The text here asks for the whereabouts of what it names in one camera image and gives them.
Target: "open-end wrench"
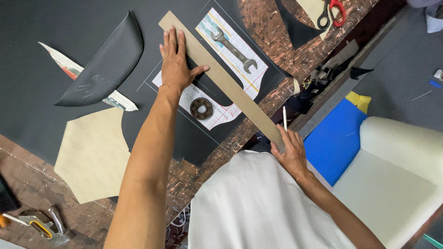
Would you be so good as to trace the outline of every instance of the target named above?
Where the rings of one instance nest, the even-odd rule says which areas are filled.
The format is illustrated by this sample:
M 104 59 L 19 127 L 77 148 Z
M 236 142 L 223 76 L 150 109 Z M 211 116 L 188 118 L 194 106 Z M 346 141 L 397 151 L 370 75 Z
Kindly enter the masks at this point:
M 231 51 L 231 53 L 233 53 L 242 63 L 243 63 L 243 68 L 246 71 L 246 73 L 250 74 L 251 72 L 249 71 L 249 67 L 251 65 L 255 66 L 255 69 L 257 69 L 257 62 L 255 62 L 255 60 L 251 60 L 246 58 L 237 48 L 234 47 L 234 45 L 232 45 L 223 35 L 223 30 L 219 27 L 216 27 L 218 34 L 214 35 L 211 32 L 211 38 L 212 40 L 216 41 L 216 42 L 221 42 L 223 45 L 225 45 L 229 51 Z

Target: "table surface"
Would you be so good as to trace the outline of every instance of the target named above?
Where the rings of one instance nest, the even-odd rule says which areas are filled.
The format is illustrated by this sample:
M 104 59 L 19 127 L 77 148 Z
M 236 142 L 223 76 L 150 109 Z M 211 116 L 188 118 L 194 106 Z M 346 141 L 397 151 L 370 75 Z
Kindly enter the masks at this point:
M 294 0 L 282 0 L 299 21 L 314 27 L 312 21 Z M 340 28 L 331 28 L 324 41 L 317 37 L 294 50 L 273 0 L 239 0 L 243 21 L 250 35 L 263 51 L 300 83 L 344 39 L 378 0 L 343 0 L 347 21 Z M 292 80 L 283 80 L 259 106 L 271 116 L 291 95 Z M 182 160 L 171 160 L 167 186 L 166 223 L 189 204 L 200 186 L 246 143 L 257 131 L 247 118 L 200 167 Z M 97 248 L 102 246 L 116 204 L 101 199 L 78 204 L 69 186 L 54 173 L 54 167 L 0 135 L 0 172 L 16 194 L 22 210 L 47 210 L 58 204 L 62 219 L 70 228 L 73 241 L 59 248 Z M 12 224 L 0 230 L 0 238 L 27 248 L 46 248 L 47 242 L 34 231 Z

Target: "white t-shirt sleeve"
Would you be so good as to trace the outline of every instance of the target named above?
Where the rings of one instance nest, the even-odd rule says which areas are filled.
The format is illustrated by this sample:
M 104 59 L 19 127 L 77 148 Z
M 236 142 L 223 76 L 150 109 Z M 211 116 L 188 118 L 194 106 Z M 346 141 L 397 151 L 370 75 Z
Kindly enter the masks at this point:
M 190 249 L 355 248 L 269 153 L 242 151 L 191 201 Z

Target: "hand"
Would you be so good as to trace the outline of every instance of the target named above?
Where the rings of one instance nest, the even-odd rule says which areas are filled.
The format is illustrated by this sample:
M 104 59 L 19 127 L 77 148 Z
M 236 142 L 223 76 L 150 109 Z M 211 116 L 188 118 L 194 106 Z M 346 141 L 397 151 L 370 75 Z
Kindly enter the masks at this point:
M 281 125 L 277 124 L 283 138 L 286 151 L 280 153 L 275 143 L 271 142 L 271 153 L 277 158 L 281 166 L 295 179 L 308 172 L 306 167 L 306 154 L 303 139 L 298 132 L 288 130 L 286 132 Z
M 195 76 L 209 70 L 209 67 L 198 66 L 189 70 L 186 64 L 186 44 L 185 34 L 179 30 L 179 46 L 175 36 L 175 27 L 171 25 L 169 32 L 163 34 L 164 45 L 160 44 L 160 53 L 163 58 L 162 65 L 162 86 L 178 88 L 180 93 L 187 88 Z

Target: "white pencil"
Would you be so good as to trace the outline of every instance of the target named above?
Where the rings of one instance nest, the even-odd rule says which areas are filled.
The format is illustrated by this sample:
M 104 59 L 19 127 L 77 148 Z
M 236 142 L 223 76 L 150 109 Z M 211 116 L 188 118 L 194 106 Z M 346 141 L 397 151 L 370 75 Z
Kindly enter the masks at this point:
M 286 121 L 286 108 L 283 106 L 283 124 L 284 130 L 288 132 L 288 122 Z

